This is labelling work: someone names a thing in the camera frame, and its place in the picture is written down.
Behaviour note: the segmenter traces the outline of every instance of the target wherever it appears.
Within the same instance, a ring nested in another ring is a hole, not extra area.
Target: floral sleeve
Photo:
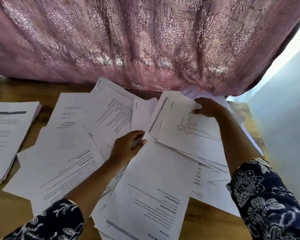
[[[62,199],[3,240],[77,240],[83,225],[79,207],[70,200]]]
[[[227,188],[253,239],[300,240],[300,205],[267,161],[242,164]]]

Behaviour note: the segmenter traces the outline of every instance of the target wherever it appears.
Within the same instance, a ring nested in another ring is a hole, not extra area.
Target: white wall
[[[248,105],[270,162],[300,202],[300,51]]]
[[[249,99],[256,94],[292,57],[294,57],[300,51],[300,28],[296,35],[289,42],[284,51],[278,56],[269,67],[267,72],[262,77],[261,81],[251,90],[245,92],[240,96],[229,96],[228,101],[239,101],[247,103]]]

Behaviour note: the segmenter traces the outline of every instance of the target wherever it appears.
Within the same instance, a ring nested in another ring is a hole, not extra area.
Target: pink curtain
[[[0,0],[0,74],[240,95],[300,20],[300,0]]]

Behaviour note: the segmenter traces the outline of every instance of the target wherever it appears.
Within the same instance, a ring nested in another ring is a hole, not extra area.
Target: wooden table
[[[40,129],[46,126],[50,118],[60,92],[90,92],[92,88],[93,85],[58,84],[0,77],[0,102],[40,101],[43,105],[20,150],[35,144]],[[159,98],[161,94],[161,92],[148,91],[131,92],[144,99]],[[231,106],[246,118],[244,123],[246,129],[265,152],[248,106],[242,103],[232,103]],[[19,162],[16,160],[7,179],[0,185],[0,238],[33,217],[30,201],[2,191],[19,168]],[[93,226],[93,221],[89,218],[80,240],[101,239],[98,231]],[[182,239],[246,240],[251,239],[251,236],[239,217],[190,198],[180,234],[180,240]]]

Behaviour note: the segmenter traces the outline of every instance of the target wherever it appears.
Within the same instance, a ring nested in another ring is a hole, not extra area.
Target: patterned curtain
[[[0,75],[237,96],[300,20],[300,0],[0,0]]]

